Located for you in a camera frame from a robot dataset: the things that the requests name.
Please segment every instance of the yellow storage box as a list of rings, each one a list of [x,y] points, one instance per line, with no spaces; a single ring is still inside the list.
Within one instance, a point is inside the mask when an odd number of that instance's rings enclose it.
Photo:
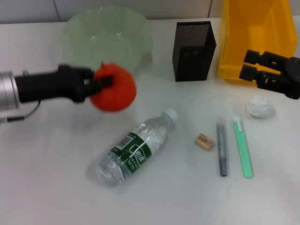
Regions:
[[[289,0],[224,0],[219,29],[218,76],[230,82],[249,83],[239,79],[248,49],[291,57],[297,46]]]

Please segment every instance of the black mesh pencil holder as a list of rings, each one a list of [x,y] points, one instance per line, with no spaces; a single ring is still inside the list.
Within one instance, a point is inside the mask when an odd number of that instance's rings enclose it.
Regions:
[[[178,22],[173,50],[175,81],[205,81],[216,45],[210,21]]]

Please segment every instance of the beige eraser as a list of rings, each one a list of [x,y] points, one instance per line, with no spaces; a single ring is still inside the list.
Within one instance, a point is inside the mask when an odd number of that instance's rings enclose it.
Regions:
[[[214,140],[212,140],[211,138],[203,135],[203,134],[199,134],[199,136],[197,137],[195,144],[198,145],[199,147],[209,151],[212,147],[212,145],[214,144]]]

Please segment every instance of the orange ball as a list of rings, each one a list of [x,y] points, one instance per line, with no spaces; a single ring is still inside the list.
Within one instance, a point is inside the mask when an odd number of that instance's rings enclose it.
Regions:
[[[112,76],[112,87],[104,87],[90,100],[102,111],[121,111],[130,106],[136,97],[135,81],[128,71],[113,63],[102,63],[101,68],[94,73],[94,80],[108,76]]]

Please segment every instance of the gray marker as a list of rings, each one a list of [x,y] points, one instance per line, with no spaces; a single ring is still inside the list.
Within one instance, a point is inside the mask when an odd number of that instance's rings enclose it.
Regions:
[[[220,176],[227,176],[227,138],[225,119],[217,118],[217,151],[219,155]]]

